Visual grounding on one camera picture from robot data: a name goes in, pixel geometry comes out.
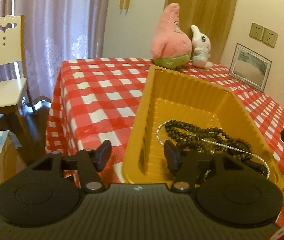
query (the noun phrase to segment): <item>red and white checkered tablecloth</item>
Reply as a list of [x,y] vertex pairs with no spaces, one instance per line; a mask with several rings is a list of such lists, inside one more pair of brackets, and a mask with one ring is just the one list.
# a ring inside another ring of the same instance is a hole
[[[46,152],[72,155],[84,148],[97,148],[108,139],[112,155],[100,177],[106,184],[123,182],[121,162],[151,64],[149,59],[136,58],[63,62],[48,117]],[[185,74],[229,87],[238,96],[274,151],[284,178],[284,143],[280,139],[284,109],[266,94],[228,76],[228,70],[222,65],[210,70],[198,69],[191,63],[180,69]],[[284,205],[277,223],[284,225]]]

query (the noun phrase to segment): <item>yellow basket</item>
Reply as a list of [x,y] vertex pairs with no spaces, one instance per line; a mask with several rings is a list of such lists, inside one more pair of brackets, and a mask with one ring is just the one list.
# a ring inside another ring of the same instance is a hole
[[[171,119],[202,128],[219,127],[233,138],[244,138],[252,145],[253,153],[269,164],[270,181],[283,189],[283,178],[273,154],[231,90],[158,66],[149,69],[125,151],[122,174],[127,183],[166,183],[171,187],[174,178],[163,147],[156,139],[159,125]],[[169,139],[164,128],[160,139]]]

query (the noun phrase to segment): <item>necklace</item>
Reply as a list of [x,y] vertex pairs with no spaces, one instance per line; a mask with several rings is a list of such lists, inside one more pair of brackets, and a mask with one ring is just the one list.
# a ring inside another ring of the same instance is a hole
[[[176,146],[180,149],[188,148],[206,154],[214,154],[215,151],[226,151],[233,158],[242,162],[255,157],[262,161],[266,167],[266,178],[269,179],[270,177],[269,165],[264,159],[251,153],[251,145],[243,139],[230,137],[223,129],[218,127],[201,129],[201,127],[197,127],[192,123],[170,120],[162,123],[156,130],[156,138],[162,146],[164,146],[164,143],[160,140],[159,132],[163,126],[168,136],[176,141]],[[188,131],[189,134],[183,133],[181,130]]]

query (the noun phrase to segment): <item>chair seat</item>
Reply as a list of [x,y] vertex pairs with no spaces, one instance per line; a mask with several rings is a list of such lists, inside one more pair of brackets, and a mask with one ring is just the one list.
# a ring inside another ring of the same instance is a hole
[[18,78],[0,82],[0,107],[17,105],[26,81],[26,78]]

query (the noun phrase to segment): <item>chair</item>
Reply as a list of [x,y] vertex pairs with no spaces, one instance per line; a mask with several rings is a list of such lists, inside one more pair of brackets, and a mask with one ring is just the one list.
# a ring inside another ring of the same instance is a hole
[[23,114],[20,113],[22,97],[26,92],[29,102],[32,104],[33,114],[36,114],[27,85],[23,24],[23,15],[0,17],[0,65],[21,61],[23,72],[23,78],[0,82],[0,114],[15,112],[26,138],[31,142],[32,137],[29,129]]

